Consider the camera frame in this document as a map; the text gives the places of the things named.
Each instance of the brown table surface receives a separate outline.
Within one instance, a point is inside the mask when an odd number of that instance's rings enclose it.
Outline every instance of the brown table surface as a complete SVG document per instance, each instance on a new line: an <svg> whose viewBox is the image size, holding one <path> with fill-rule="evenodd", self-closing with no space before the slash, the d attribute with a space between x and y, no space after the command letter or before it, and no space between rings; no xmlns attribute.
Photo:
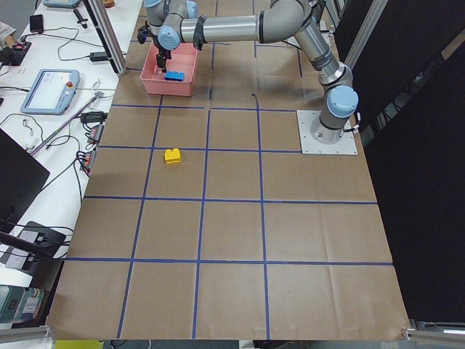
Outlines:
<svg viewBox="0 0 465 349"><path fill-rule="evenodd" d="M198 3L209 17L269 6ZM129 48L48 318L56 337L399 338L408 319L359 137L358 156L300 151L296 110L323 96L306 57L205 44L194 95L174 97L145 91L148 48Z"/></svg>

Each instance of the robotic arm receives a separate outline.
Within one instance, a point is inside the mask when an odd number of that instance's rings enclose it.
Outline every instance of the robotic arm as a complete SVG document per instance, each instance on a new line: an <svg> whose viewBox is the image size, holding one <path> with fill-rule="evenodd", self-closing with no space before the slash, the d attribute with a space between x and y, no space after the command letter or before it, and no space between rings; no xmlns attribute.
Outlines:
<svg viewBox="0 0 465 349"><path fill-rule="evenodd" d="M161 56L157 57L158 66L164 71L169 52L181 42L192 42L202 49L207 42L251 40L266 44L293 36L318 71L325 91L325 107L311 126L312 134L321 143L334 144L355 112L358 96L352 89L350 68L334 57L317 26L322 13L320 1L271 0L270 8L258 15L197 18L192 1L145 0L148 23L141 35L153 37Z"/></svg>

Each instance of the blue and white device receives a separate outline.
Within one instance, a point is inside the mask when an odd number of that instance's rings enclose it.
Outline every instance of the blue and white device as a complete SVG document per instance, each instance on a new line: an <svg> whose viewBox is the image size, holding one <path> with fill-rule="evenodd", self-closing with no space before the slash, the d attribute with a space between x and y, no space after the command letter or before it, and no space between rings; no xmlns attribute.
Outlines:
<svg viewBox="0 0 465 349"><path fill-rule="evenodd" d="M76 8L81 0L42 0L42 4L47 7L61 7L64 9Z"/></svg>
<svg viewBox="0 0 465 349"><path fill-rule="evenodd" d="M21 105L21 113L63 114L78 84L79 72L76 70L41 69Z"/></svg>

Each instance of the person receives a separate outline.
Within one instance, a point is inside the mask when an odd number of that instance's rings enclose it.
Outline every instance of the person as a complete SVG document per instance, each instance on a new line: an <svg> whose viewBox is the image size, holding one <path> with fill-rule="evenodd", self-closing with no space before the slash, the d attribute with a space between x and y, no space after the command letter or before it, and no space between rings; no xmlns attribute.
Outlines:
<svg viewBox="0 0 465 349"><path fill-rule="evenodd" d="M13 44L16 42L15 37L13 36L15 32L16 29L13 27L10 27L6 23L0 22L0 44L11 49Z"/></svg>

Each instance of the blue joint cap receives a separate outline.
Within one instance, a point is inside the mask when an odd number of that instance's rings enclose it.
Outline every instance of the blue joint cap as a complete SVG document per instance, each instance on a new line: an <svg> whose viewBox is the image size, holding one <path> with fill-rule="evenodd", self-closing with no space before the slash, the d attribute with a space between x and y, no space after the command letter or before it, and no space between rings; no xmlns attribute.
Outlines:
<svg viewBox="0 0 465 349"><path fill-rule="evenodd" d="M163 0L144 0L144 6L146 8L151 8L160 4Z"/></svg>
<svg viewBox="0 0 465 349"><path fill-rule="evenodd" d="M187 13L189 14L189 18L197 18L198 17L197 3L191 0L187 0L186 5L187 5Z"/></svg>
<svg viewBox="0 0 465 349"><path fill-rule="evenodd" d="M162 25L160 31L158 32L158 42L164 49L173 50L177 49L181 44L181 39L177 35L176 31L167 26Z"/></svg>
<svg viewBox="0 0 465 349"><path fill-rule="evenodd" d="M327 103L329 111L334 116L346 118L357 109L358 95L352 87L339 85L329 92Z"/></svg>

